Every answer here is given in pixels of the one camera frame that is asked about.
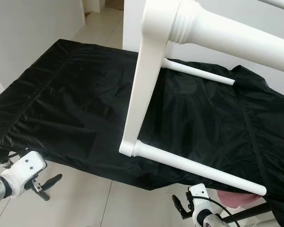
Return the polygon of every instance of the black nylon fabric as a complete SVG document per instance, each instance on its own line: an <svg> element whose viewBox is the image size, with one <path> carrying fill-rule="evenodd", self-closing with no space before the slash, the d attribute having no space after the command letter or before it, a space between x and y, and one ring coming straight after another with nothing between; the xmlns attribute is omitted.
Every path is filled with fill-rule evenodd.
<svg viewBox="0 0 284 227"><path fill-rule="evenodd" d="M0 148L153 190L173 183L242 192L118 153L137 53L59 40L0 95ZM231 87L161 69L139 139L263 184L284 226L284 96L248 69L180 62L236 80Z"/></svg>

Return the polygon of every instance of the grout line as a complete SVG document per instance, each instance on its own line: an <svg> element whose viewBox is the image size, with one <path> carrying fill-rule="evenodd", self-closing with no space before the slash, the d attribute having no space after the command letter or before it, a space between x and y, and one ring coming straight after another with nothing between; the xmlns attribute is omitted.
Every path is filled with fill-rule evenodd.
<svg viewBox="0 0 284 227"><path fill-rule="evenodd" d="M0 218L1 218L1 215L3 214L3 212L5 211L5 208L8 206L9 201L8 201L8 202L7 202L7 204L5 205L5 207L4 207L4 209L3 209L3 211L1 212L1 214L0 214Z"/></svg>
<svg viewBox="0 0 284 227"><path fill-rule="evenodd" d="M71 36L69 36L68 39L72 40L79 31L81 31L83 28L85 28L85 26L86 26L86 23L83 24L81 27L79 27L76 32L74 32Z"/></svg>
<svg viewBox="0 0 284 227"><path fill-rule="evenodd" d="M118 20L118 23L116 24L116 26L115 26L115 28L114 28L114 32L120 32L120 31L116 31L116 29L117 29L117 26L118 26L118 24L119 24L119 22L122 20L122 16L120 17L120 19Z"/></svg>
<svg viewBox="0 0 284 227"><path fill-rule="evenodd" d="M102 220L101 220L100 227L102 227L103 218L104 218L104 214L105 214L105 211L106 211L106 206L107 206L107 202L108 202L108 198L109 198L110 190L111 190L111 188L112 188L112 184L113 184L113 181L111 181L111 183L110 183L109 192L108 192L108 196L107 196L106 204L105 204L105 207L104 207L104 212L103 212L103 216L102 216Z"/></svg>
<svg viewBox="0 0 284 227"><path fill-rule="evenodd" d="M104 46L106 46L106 43L108 42L109 38L113 35L115 30L112 30L112 32L109 34L108 38L104 42Z"/></svg>
<svg viewBox="0 0 284 227"><path fill-rule="evenodd" d="M86 20L87 20L87 18L93 18L93 17L97 17L97 16L99 16L101 13L98 13L98 15L94 15L94 16L92 16L92 17L90 17L90 14L86 17ZM118 20L118 22L116 23L116 25L115 25L115 27L113 28L113 29L109 29L109 28L106 28L106 27L101 27L101 26L91 26L91 27L97 27L97 28L101 28L101 29L104 29L104 30L110 30L110 31L115 31L116 30L116 28L117 28L117 25L118 25L118 23L121 21L121 19L122 19L122 16L120 16L120 19Z"/></svg>

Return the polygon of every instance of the white tile floor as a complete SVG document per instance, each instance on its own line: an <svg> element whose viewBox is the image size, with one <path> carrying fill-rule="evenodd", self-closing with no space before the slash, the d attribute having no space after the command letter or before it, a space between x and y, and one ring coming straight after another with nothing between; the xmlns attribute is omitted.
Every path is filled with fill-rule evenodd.
<svg viewBox="0 0 284 227"><path fill-rule="evenodd" d="M72 40L122 49L123 11L105 9L101 13L91 13L86 18L86 27Z"/></svg>
<svg viewBox="0 0 284 227"><path fill-rule="evenodd" d="M123 12L106 9L100 14L91 13L87 26L73 40L121 49L122 31ZM187 207L186 185L174 184L149 192L51 162L40 181L59 173L63 178L49 191L48 202L32 192L0 202L0 227L192 226L190 219L181 219L171 198L175 194ZM215 190L209 194L216 199Z"/></svg>

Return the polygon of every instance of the black cable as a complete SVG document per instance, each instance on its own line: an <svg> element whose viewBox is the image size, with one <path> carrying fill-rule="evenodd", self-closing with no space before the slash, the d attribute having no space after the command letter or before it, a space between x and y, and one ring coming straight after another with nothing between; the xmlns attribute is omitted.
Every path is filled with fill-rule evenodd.
<svg viewBox="0 0 284 227"><path fill-rule="evenodd" d="M238 224L237 220L235 219L235 217L221 204L219 204L218 202L216 202L215 200L206 198L206 197L202 197L202 196L191 196L191 198L193 199L202 199L202 200L208 200L210 202L213 202L214 204L218 205L219 207L221 207L223 210L226 211L226 213L228 213L228 215L234 220L234 222L236 223L237 227L240 227L240 225Z"/></svg>
<svg viewBox="0 0 284 227"><path fill-rule="evenodd" d="M17 155L19 155L19 154L15 153L15 154L9 155L9 156L7 156L5 158L0 159L0 162L5 162L6 160L9 160L10 158L15 157Z"/></svg>

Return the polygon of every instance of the pink object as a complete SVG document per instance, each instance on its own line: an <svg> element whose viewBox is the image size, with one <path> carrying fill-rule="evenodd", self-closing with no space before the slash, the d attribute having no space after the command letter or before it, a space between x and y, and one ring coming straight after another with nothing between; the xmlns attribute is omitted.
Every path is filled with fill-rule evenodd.
<svg viewBox="0 0 284 227"><path fill-rule="evenodd" d="M261 198L260 195L245 194L245 193L234 193L217 190L218 197L225 207L238 208L251 204Z"/></svg>

